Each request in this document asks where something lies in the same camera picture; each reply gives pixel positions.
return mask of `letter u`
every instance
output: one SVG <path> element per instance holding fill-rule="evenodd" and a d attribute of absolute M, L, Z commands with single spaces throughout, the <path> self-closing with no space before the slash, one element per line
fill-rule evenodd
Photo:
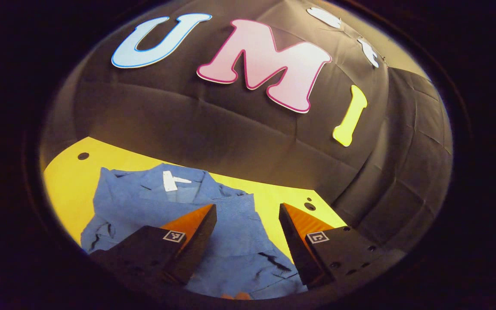
<path fill-rule="evenodd" d="M 134 32 L 118 46 L 112 55 L 112 64 L 118 68 L 139 68 L 145 65 L 152 65 L 168 55 L 183 42 L 189 32 L 200 22 L 205 22 L 212 18 L 209 14 L 185 14 L 177 18 L 177 24 L 164 39 L 155 47 L 149 50 L 140 51 L 137 49 L 139 42 L 154 29 L 157 25 L 164 23 L 169 17 L 159 17 L 135 27 Z"/>

